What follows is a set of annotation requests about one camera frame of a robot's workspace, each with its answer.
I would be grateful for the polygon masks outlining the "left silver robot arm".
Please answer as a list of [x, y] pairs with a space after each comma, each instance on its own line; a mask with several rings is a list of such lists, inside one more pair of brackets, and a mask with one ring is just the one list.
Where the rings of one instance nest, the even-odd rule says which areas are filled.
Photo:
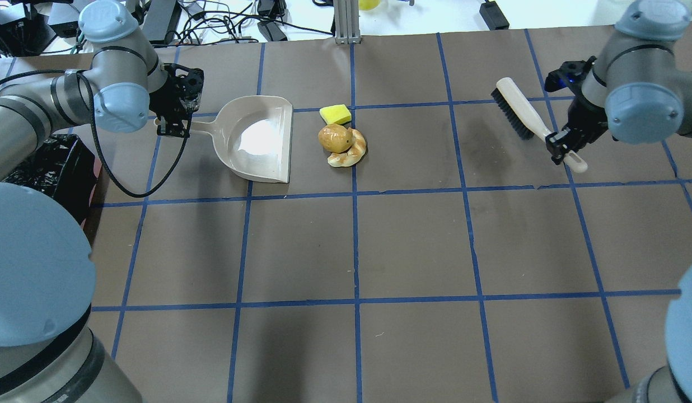
[[156, 115], [157, 134], [187, 139], [202, 69], [165, 63], [116, 1], [82, 10], [95, 52], [89, 69], [0, 80], [0, 402], [142, 402], [88, 326], [97, 270], [77, 220], [41, 191], [5, 182], [57, 130], [132, 133]]

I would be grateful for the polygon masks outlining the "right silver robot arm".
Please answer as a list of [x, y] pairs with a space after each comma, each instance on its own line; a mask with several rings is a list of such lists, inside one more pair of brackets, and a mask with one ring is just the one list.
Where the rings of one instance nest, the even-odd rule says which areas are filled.
[[[563, 62], [548, 74], [546, 91], [568, 88], [575, 96], [566, 125], [545, 137], [555, 164], [606, 131], [627, 144], [692, 138], [692, 72], [680, 71], [674, 54], [689, 23], [682, 2], [635, 1], [599, 56]], [[692, 402], [692, 265], [679, 289], [665, 321], [671, 393], [665, 402]]]

